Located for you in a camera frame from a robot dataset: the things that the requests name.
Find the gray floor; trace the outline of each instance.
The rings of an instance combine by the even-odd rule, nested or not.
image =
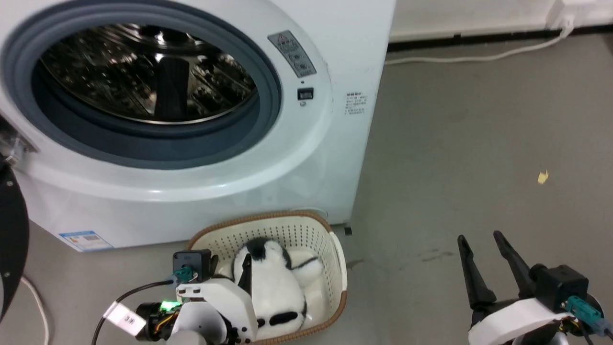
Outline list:
[[[517,288],[494,244],[496,229],[528,264],[567,263],[584,273],[590,291],[613,312],[608,40],[574,37],[495,63],[387,68],[354,236],[341,239],[352,262],[348,306],[332,328],[296,344],[466,343],[470,310],[456,237],[468,238],[498,297],[511,298]],[[488,54],[510,46],[421,53]],[[539,185],[545,170],[549,180]],[[47,303],[53,344],[88,344],[109,302],[158,279],[181,248],[83,255],[34,227],[26,273]],[[127,304],[171,297],[151,290]],[[24,287],[0,326],[0,343],[42,343],[42,324]],[[105,327],[99,344],[137,342]]]

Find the white label tag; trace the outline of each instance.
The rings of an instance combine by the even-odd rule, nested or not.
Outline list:
[[[104,313],[104,318],[132,336],[139,334],[140,330],[147,324],[145,319],[116,301]]]
[[[345,95],[345,115],[358,115],[366,112],[368,96],[364,92],[347,92]]]

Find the stuffed animal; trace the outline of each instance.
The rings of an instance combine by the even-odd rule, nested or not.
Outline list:
[[[321,260],[311,258],[292,268],[289,254],[269,238],[254,238],[234,257],[232,272],[237,282],[242,263],[251,254],[251,299],[257,316],[257,339],[269,339],[300,329],[307,315],[304,287],[324,270]]]

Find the cable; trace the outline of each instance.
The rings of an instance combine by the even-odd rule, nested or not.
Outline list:
[[[594,342],[592,342],[592,340],[590,339],[590,335],[587,334],[587,329],[585,328],[583,321],[579,321],[579,328],[581,328],[581,333],[583,333],[583,337],[585,338],[585,342],[587,342],[587,345],[594,345]]]
[[[168,280],[168,281],[161,281],[161,282],[155,282],[155,283],[150,283],[147,285],[143,285],[141,287],[137,287],[136,289],[132,289],[126,293],[124,293],[121,297],[117,298],[115,301],[117,303],[125,300],[128,296],[133,295],[137,292],[140,292],[142,290],[146,290],[146,289],[150,289],[152,287],[157,287],[157,286],[163,286],[163,285],[170,285],[173,284],[174,281],[172,280]],[[104,320],[106,320],[104,318],[104,316],[102,316],[100,318],[100,321],[98,322],[98,325],[96,326],[96,330],[94,331],[94,336],[91,338],[91,345],[96,345],[97,341],[98,341],[98,334],[100,333],[100,329],[102,328],[102,324],[104,324]]]
[[[36,305],[39,308],[40,311],[40,316],[42,317],[42,325],[45,327],[45,341],[43,344],[45,345],[49,345],[49,340],[51,338],[51,333],[49,332],[49,322],[47,320],[47,315],[45,313],[45,309],[42,306],[42,302],[40,300],[40,295],[38,293],[38,291],[36,290],[36,288],[34,287],[34,284],[32,284],[32,282],[26,278],[26,276],[21,276],[21,282],[27,286],[30,291],[32,292],[32,295],[34,295],[34,299],[36,300]]]
[[[177,314],[172,314],[172,315],[170,315],[169,317],[165,318],[164,320],[161,320],[161,321],[160,321],[160,322],[157,324],[157,326],[155,326],[155,332],[154,332],[154,333],[159,332],[159,330],[162,328],[162,326],[163,326],[164,324],[166,324],[168,321],[170,321],[170,319],[172,319],[173,317],[175,317],[175,315],[177,315]]]
[[[198,272],[194,272],[194,274],[192,275],[192,279],[188,283],[191,283],[192,281],[195,281],[196,278],[198,278]]]
[[[387,60],[387,61],[385,61],[385,65],[386,66],[392,66],[392,65],[395,65],[395,64],[403,64],[403,63],[463,63],[463,62],[489,62],[489,61],[496,61],[496,60],[500,60],[500,59],[506,58],[506,57],[511,56],[511,55],[527,53],[527,52],[533,52],[535,50],[539,50],[539,49],[550,47],[551,45],[554,45],[554,44],[562,41],[563,39],[567,38],[568,35],[571,34],[573,29],[574,29],[573,21],[569,19],[569,20],[566,21],[565,26],[562,29],[562,31],[560,32],[560,35],[558,37],[556,37],[556,38],[554,38],[554,39],[552,39],[550,41],[541,43],[541,44],[529,45],[528,47],[521,47],[521,48],[509,50],[508,52],[500,53],[500,54],[497,54],[497,55],[491,55],[491,56],[463,56],[463,57],[460,57],[460,58],[408,57],[408,58],[399,58],[399,59]]]

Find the blue label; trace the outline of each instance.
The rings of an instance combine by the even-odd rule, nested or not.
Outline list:
[[[95,252],[97,250],[113,249],[110,243],[104,241],[94,231],[78,231],[74,233],[59,234],[70,245],[82,252]]]

